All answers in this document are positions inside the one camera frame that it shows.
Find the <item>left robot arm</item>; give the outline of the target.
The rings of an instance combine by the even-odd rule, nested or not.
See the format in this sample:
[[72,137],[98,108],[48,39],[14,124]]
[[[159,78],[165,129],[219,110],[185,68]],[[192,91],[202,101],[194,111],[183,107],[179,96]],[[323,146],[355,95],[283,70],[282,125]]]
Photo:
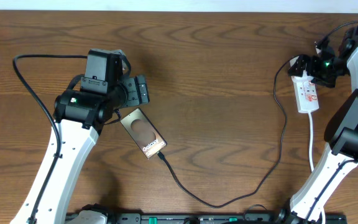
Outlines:
[[51,136],[44,159],[27,198],[13,223],[115,223],[113,212],[92,205],[67,214],[83,164],[105,125],[121,108],[150,101],[143,75],[131,77],[131,64],[121,50],[91,49],[84,74],[75,76],[58,95],[50,113],[21,75],[17,55],[14,71],[46,114]]

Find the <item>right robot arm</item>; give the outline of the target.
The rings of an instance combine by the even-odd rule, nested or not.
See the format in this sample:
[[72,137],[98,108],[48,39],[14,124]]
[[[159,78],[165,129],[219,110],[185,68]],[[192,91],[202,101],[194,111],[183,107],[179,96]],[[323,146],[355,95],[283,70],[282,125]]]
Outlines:
[[317,99],[316,85],[333,88],[337,77],[351,77],[352,93],[331,118],[324,132],[323,155],[302,188],[281,209],[277,223],[324,223],[324,205],[345,176],[358,166],[358,21],[335,52],[325,35],[315,43],[316,55],[301,54],[290,60],[297,107],[307,113],[306,103]]

